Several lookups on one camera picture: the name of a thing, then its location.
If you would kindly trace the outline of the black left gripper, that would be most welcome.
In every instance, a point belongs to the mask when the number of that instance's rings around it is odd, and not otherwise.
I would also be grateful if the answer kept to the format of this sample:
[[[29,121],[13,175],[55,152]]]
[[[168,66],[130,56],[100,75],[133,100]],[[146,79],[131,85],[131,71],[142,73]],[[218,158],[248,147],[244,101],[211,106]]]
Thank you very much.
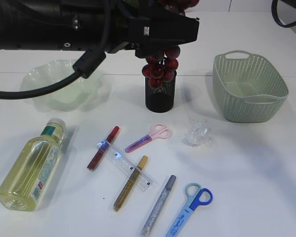
[[[111,1],[111,28],[106,52],[133,50],[145,58],[175,45],[197,40],[199,18],[171,12],[156,0],[133,7],[125,0]]]

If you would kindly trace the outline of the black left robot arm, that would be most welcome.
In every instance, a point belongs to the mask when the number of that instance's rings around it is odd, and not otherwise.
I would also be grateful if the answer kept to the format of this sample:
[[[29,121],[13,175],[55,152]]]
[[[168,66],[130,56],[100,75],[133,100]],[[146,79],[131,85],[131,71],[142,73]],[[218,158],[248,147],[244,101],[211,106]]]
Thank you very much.
[[[0,50],[85,51],[99,45],[102,0],[0,0]],[[134,50],[139,58],[197,39],[199,21],[158,0],[111,0],[107,53]]]

